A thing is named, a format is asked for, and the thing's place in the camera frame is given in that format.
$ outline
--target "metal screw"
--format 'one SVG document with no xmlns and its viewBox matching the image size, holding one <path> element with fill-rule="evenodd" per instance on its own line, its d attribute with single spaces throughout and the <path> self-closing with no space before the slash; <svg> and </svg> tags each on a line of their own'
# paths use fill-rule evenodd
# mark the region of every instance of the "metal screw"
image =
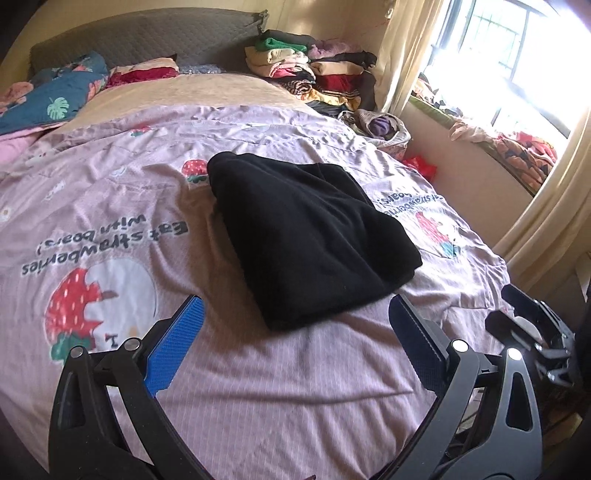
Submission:
<svg viewBox="0 0 591 480">
<path fill-rule="evenodd" d="M 81 346 L 75 346 L 72 350 L 70 350 L 70 356 L 72 358 L 78 358 L 83 353 L 84 349 Z"/>
<path fill-rule="evenodd" d="M 137 350 L 139 348 L 139 339 L 137 339 L 137 338 L 127 339 L 125 341 L 125 343 L 123 344 L 123 347 L 128 352 L 133 352 L 134 350 Z"/>
</svg>

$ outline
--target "window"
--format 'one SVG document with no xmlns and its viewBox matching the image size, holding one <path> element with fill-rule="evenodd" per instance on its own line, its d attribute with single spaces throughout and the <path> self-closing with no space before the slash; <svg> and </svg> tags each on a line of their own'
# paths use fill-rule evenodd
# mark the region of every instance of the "window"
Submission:
<svg viewBox="0 0 591 480">
<path fill-rule="evenodd" d="M 581 24 L 543 0 L 450 0 L 437 33 L 423 72 L 446 105 L 564 150 L 589 98 L 591 35 Z"/>
</svg>

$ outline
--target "pillow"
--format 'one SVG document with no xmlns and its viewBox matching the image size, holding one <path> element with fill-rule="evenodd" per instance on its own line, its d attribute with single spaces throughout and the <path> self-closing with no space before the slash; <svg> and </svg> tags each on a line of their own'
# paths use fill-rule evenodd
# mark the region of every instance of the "pillow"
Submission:
<svg viewBox="0 0 591 480">
<path fill-rule="evenodd" d="M 107 88 L 125 85 L 127 83 L 143 82 L 145 80 L 172 78 L 177 75 L 177 63 L 169 57 L 160 57 L 159 59 L 143 61 L 136 65 L 115 67 L 111 70 Z"/>
</svg>

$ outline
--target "mattress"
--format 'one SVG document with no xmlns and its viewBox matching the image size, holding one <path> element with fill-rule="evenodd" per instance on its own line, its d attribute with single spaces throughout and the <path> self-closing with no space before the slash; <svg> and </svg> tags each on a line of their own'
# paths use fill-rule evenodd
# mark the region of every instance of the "mattress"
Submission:
<svg viewBox="0 0 591 480">
<path fill-rule="evenodd" d="M 505 307 L 505 264 L 416 172 L 262 80 L 116 87 L 0 182 L 0 408 L 45 467 L 69 348 L 116 348 L 189 294 L 203 298 L 206 320 L 157 398 L 215 478 L 369 478 L 429 410 L 434 397 L 389 325 L 390 297 L 295 332 L 265 327 L 207 178 L 195 175 L 220 151 L 341 165 L 421 252 L 400 292 L 450 338 L 498 349 L 484 320 Z"/>
</svg>

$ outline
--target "black fleece garment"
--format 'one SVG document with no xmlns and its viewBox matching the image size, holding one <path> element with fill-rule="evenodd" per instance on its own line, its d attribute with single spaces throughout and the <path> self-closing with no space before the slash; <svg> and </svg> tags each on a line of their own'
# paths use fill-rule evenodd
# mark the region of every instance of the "black fleece garment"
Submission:
<svg viewBox="0 0 591 480">
<path fill-rule="evenodd" d="M 246 283 L 272 330 L 291 330 L 383 298 L 421 255 L 402 225 L 331 164 L 222 152 L 207 164 Z"/>
</svg>

